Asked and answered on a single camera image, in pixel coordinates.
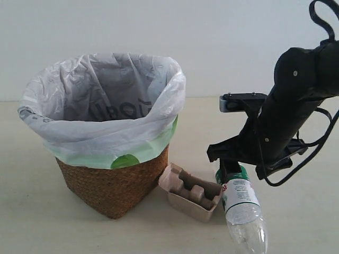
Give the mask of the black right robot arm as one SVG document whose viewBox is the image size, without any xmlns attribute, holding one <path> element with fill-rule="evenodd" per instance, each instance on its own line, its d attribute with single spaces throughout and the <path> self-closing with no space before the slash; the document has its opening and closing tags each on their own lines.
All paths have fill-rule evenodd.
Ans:
<svg viewBox="0 0 339 254">
<path fill-rule="evenodd" d="M 245 112 L 247 120 L 240 133 L 211 144 L 210 162 L 219 162 L 219 178 L 229 180 L 241 171 L 240 164 L 256 167 L 259 179 L 291 168 L 292 156 L 314 147 L 318 152 L 328 139 L 337 115 L 318 140 L 306 143 L 299 130 L 321 103 L 338 96 L 338 42 L 326 40 L 314 49 L 290 48 L 281 55 L 274 69 L 274 86 L 269 94 L 238 93 L 220 96 L 224 113 Z"/>
</svg>

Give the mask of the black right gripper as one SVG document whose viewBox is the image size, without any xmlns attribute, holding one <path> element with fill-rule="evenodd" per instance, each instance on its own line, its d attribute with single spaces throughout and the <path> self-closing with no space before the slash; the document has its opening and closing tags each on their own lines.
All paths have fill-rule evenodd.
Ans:
<svg viewBox="0 0 339 254">
<path fill-rule="evenodd" d="M 303 140 L 294 137 L 306 120 L 305 105 L 263 105 L 247 118 L 238 135 L 208 146 L 209 161 L 219 160 L 220 184 L 227 183 L 229 175 L 242 173 L 239 162 L 255 165 L 259 179 L 290 168 L 291 156 L 307 149 Z"/>
</svg>

